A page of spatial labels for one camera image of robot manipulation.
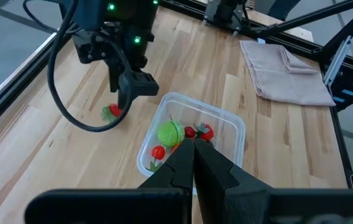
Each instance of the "towel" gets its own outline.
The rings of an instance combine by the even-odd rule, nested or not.
[[[275,44],[240,41],[258,96],[298,105],[335,106],[321,74]]]

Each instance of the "folded cloth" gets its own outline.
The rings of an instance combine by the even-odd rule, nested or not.
[[[298,105],[335,106],[321,74],[283,46],[240,41],[257,95]]]

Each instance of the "clear plastic bin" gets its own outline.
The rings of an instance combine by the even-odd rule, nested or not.
[[[201,122],[209,124],[214,130],[211,142],[214,148],[226,156],[230,161],[242,167],[244,152],[245,125],[243,120],[235,114],[209,105],[202,101],[182,95],[181,93],[167,93],[163,96],[146,137],[140,147],[137,157],[137,167],[142,174],[150,177],[153,172],[146,169],[154,160],[152,149],[160,145],[157,139],[157,129],[170,117],[174,121],[181,122],[185,127],[193,127]],[[166,148],[165,162],[171,155],[172,149]]]

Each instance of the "green led light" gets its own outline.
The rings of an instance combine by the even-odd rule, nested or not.
[[[139,44],[140,43],[140,37],[135,37],[134,42],[135,42],[135,44]]]
[[[108,5],[108,10],[115,10],[115,6],[114,6],[114,4],[113,3],[109,3],[109,5]]]

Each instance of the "black metal frame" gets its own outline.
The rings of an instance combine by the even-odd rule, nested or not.
[[[186,14],[188,16],[203,20],[206,4],[194,0],[161,0],[160,5],[174,11]],[[306,57],[311,60],[319,62],[322,71],[329,65],[331,56],[335,53],[336,48],[341,41],[348,35],[353,36],[353,20],[350,21],[334,38],[330,40],[324,47],[286,34],[282,31],[291,29],[296,26],[301,26],[305,23],[313,22],[318,19],[337,14],[342,11],[353,8],[353,0],[346,0],[325,9],[313,12],[309,15],[298,17],[292,21],[285,22],[279,25],[264,26],[255,21],[251,21],[251,29],[241,29],[240,34],[255,38],[263,38],[267,43],[280,44],[286,47],[287,50],[294,54]],[[64,42],[70,40],[70,36],[64,38]],[[22,91],[29,85],[29,83],[36,78],[41,70],[46,66],[48,55],[52,43],[40,54],[40,56],[27,67],[19,78],[14,80],[10,87],[0,95],[0,116],[12,104],[12,102],[22,93]],[[351,163],[346,151],[342,131],[337,118],[337,112],[343,110],[347,106],[353,104],[353,95],[347,95],[344,90],[353,92],[353,57],[346,57],[341,67],[341,74],[339,75],[331,88],[334,97],[343,99],[343,102],[336,102],[337,106],[331,108],[331,116],[336,132],[339,150],[341,153],[342,164],[344,166],[345,175],[347,177],[348,186],[350,184],[350,175],[353,174]]]

